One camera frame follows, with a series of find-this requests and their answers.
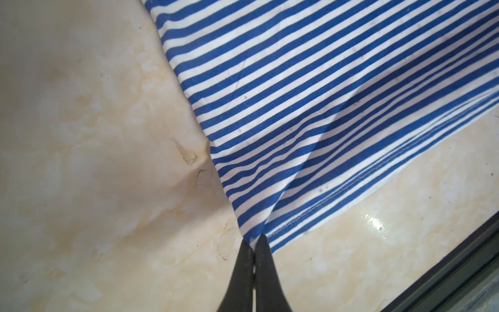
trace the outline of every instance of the beige marble surface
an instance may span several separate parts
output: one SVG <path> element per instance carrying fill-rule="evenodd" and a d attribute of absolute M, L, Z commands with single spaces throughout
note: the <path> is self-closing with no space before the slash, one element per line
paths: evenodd
<path fill-rule="evenodd" d="M 0 311 L 215 311 L 241 236 L 140 1 L 0 1 L 0 40 Z M 277 252 L 294 311 L 379 311 L 499 210 L 498 116 Z"/>

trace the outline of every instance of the black frame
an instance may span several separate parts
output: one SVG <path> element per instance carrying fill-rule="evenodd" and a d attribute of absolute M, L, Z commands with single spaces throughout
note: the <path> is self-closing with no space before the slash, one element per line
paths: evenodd
<path fill-rule="evenodd" d="M 382 312 L 443 312 L 499 268 L 499 212 Z"/>

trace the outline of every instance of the blue and white striped cloth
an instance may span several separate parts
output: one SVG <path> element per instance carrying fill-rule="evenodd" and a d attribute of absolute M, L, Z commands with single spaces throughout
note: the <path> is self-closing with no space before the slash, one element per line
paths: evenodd
<path fill-rule="evenodd" d="M 251 245 L 366 198 L 499 102 L 499 0 L 147 0 Z"/>

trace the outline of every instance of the blue stripe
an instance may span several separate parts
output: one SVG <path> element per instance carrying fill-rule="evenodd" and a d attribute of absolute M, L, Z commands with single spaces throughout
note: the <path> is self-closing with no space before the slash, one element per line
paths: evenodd
<path fill-rule="evenodd" d="M 200 37 L 192 42 L 189 42 L 185 45 L 176 46 L 176 47 L 173 47 L 171 49 L 168 49 L 166 51 L 166 58 L 168 60 L 171 60 L 176 55 L 190 52 L 190 51 L 194 50 L 195 48 L 200 47 L 203 44 L 206 44 L 206 43 L 212 41 L 213 37 L 220 37 L 220 36 L 230 32 L 231 30 L 234 30 L 234 29 L 238 28 L 239 26 L 244 25 L 244 24 L 250 22 L 251 20 L 260 17 L 261 15 L 263 15 L 263 14 L 267 13 L 268 11 L 272 10 L 273 8 L 283 4 L 284 2 L 286 2 L 286 0 L 272 0 L 269 3 L 266 3 L 262 6 L 260 6 L 259 8 L 253 10 L 252 12 L 246 14 L 245 16 L 242 16 L 242 17 L 236 19 L 235 21 L 233 21 L 233 22 L 231 22 L 231 23 L 209 33 L 209 34 L 206 34 L 206 35 L 204 35 L 204 36 L 202 36 L 202 37 Z"/>

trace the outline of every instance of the seam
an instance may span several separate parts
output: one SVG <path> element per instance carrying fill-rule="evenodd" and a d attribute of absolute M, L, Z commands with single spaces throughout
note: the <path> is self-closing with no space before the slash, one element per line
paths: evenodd
<path fill-rule="evenodd" d="M 467 110 L 463 111 L 461 114 L 453 117 L 452 119 L 448 120 L 446 123 L 443 123 L 440 127 L 438 128 L 434 128 L 432 129 L 431 131 L 429 131 L 426 135 L 423 135 L 421 136 L 419 139 L 417 139 L 416 141 L 408 144 L 406 147 L 402 148 L 401 150 L 399 150 L 398 152 L 396 152 L 395 154 L 393 154 L 392 156 L 386 158 L 384 161 L 380 162 L 376 167 L 373 167 L 371 169 L 369 169 L 368 171 L 366 171 L 364 174 L 358 176 L 356 179 L 352 180 L 350 183 L 348 183 L 346 186 L 343 186 L 340 190 L 336 191 L 335 194 L 330 194 L 329 196 L 323 198 L 321 201 L 319 201 L 318 203 L 310 206 L 309 208 L 307 208 L 303 213 L 301 213 L 298 217 L 296 217 L 295 219 L 291 220 L 290 222 L 286 223 L 285 225 L 283 225 L 282 227 L 280 227 L 279 229 L 277 229 L 275 232 L 273 232 L 272 234 L 268 235 L 268 238 L 270 237 L 273 237 L 275 235 L 277 235 L 279 232 L 281 232 L 282 230 L 284 230 L 285 228 L 291 226 L 292 224 L 298 222 L 300 219 L 302 219 L 303 217 L 307 216 L 308 214 L 310 214 L 311 212 L 314 212 L 316 211 L 318 208 L 321 208 L 325 205 L 327 205 L 328 203 L 330 203 L 333 199 L 335 199 L 336 197 L 339 197 L 341 195 L 343 195 L 346 191 L 349 190 L 349 188 L 351 188 L 352 186 L 354 186 L 354 184 L 356 184 L 356 182 L 358 182 L 359 180 L 361 179 L 364 179 L 366 176 L 370 175 L 373 171 L 377 171 L 380 167 L 386 165 L 388 162 L 392 161 L 394 158 L 398 157 L 400 154 L 406 152 L 408 149 L 414 147 L 415 145 L 419 144 L 422 140 L 425 140 L 426 138 L 428 138 L 428 136 L 430 136 L 431 134 L 439 131 L 441 128 L 443 128 L 444 126 L 447 126 L 453 122 L 455 122 L 457 119 L 459 119 L 462 115 L 464 114 L 467 114 L 470 110 L 473 110 L 476 108 L 476 106 L 478 106 L 480 104 L 477 103 L 475 105 L 473 105 L 472 107 L 468 108 Z"/>

